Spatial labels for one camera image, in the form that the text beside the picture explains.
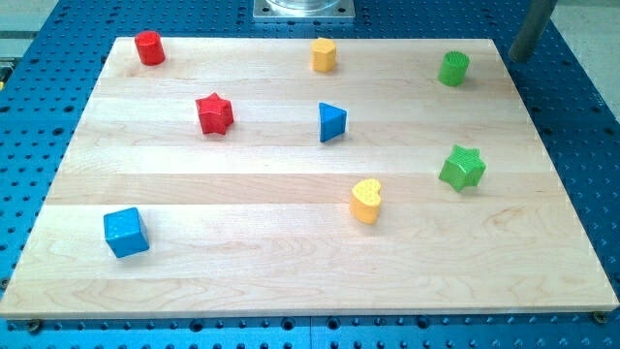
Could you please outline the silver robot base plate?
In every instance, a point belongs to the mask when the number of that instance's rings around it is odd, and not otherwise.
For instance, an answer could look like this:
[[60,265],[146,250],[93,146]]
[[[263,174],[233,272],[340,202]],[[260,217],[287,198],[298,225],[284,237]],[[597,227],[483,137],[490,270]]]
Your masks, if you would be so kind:
[[353,19],[353,0],[255,0],[253,18],[257,19]]

